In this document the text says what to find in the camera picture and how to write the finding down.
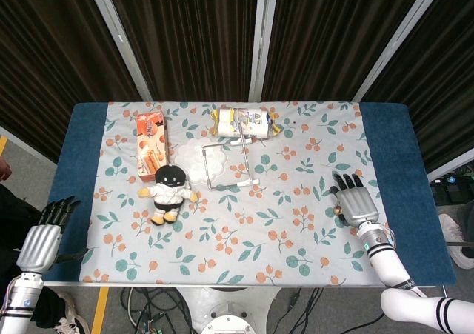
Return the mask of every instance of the curtain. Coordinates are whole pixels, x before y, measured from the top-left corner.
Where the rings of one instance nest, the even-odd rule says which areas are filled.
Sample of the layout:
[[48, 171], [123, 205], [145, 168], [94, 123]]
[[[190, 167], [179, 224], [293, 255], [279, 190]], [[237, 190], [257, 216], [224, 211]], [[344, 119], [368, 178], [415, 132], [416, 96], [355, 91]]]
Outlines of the curtain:
[[157, 101], [247, 101], [256, 0], [113, 0]]
[[0, 125], [57, 161], [74, 104], [140, 97], [93, 0], [0, 0]]
[[435, 0], [363, 101], [405, 103], [427, 172], [474, 148], [474, 0]]
[[350, 101], [415, 0], [277, 0], [263, 101]]

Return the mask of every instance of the white shoe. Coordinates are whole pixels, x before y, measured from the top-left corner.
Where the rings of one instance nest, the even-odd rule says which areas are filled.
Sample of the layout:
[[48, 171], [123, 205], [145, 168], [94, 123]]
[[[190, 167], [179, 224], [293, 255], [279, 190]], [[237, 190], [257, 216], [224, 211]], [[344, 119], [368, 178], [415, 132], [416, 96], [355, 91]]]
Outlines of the white shoe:
[[73, 298], [68, 293], [58, 293], [58, 297], [66, 302], [66, 317], [59, 319], [53, 330], [58, 334], [90, 334], [87, 322], [76, 313]]
[[[461, 228], [449, 215], [446, 213], [440, 214], [439, 222], [441, 223], [445, 241], [464, 241]], [[461, 269], [474, 269], [474, 258], [465, 256], [461, 251], [462, 247], [447, 247], [447, 249], [455, 264]]]

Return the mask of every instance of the robotic arm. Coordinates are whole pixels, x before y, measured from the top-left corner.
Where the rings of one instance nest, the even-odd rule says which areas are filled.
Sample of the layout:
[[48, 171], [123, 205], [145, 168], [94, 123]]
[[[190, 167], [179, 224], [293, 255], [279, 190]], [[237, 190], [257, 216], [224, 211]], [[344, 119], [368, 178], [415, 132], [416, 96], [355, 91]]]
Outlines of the robotic arm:
[[334, 212], [358, 228], [357, 236], [370, 263], [388, 287], [381, 295], [381, 307], [387, 317], [425, 324], [445, 333], [474, 333], [474, 304], [453, 298], [427, 298], [408, 275], [389, 241], [387, 231], [393, 232], [377, 223], [377, 208], [361, 179], [357, 175], [343, 177], [335, 175], [339, 188], [330, 188], [338, 199]]
[[64, 228], [80, 203], [73, 199], [71, 196], [48, 204], [41, 213], [38, 225], [28, 232], [16, 262], [23, 272], [8, 285], [0, 310], [0, 334], [25, 333], [43, 288], [41, 275], [55, 262], [80, 258], [87, 251], [57, 256]]

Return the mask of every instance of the plush toy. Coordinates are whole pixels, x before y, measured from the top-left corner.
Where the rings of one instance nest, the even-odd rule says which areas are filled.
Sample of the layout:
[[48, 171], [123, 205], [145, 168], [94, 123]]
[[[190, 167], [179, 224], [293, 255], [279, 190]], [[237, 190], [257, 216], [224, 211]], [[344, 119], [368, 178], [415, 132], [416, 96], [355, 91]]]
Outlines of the plush toy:
[[151, 221], [154, 225], [162, 225], [165, 221], [173, 223], [179, 213], [179, 207], [185, 199], [196, 202], [198, 196], [187, 186], [186, 174], [174, 165], [164, 165], [156, 171], [156, 186], [145, 187], [138, 191], [140, 198], [153, 197], [155, 212]]

